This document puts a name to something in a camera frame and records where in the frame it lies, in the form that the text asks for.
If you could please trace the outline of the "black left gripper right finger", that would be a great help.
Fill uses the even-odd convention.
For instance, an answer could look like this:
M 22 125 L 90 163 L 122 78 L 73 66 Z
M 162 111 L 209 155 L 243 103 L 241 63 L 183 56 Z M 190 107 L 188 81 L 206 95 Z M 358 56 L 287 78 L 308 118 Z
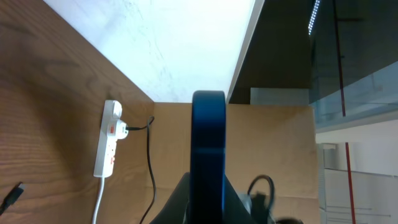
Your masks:
M 224 224 L 255 224 L 227 177 L 224 177 Z

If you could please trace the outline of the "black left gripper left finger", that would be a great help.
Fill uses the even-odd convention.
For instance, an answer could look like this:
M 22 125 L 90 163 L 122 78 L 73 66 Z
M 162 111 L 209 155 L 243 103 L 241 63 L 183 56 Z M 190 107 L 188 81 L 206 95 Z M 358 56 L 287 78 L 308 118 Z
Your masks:
M 186 172 L 161 211 L 150 224 L 186 224 L 189 203 L 190 173 Z

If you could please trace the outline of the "blue Samsung Galaxy smartphone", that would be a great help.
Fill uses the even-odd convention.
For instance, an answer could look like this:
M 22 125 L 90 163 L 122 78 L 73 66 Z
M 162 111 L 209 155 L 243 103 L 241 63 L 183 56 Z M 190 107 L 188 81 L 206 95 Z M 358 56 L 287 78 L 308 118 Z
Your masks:
M 226 147 L 223 91 L 196 91 L 192 98 L 190 223 L 222 223 Z

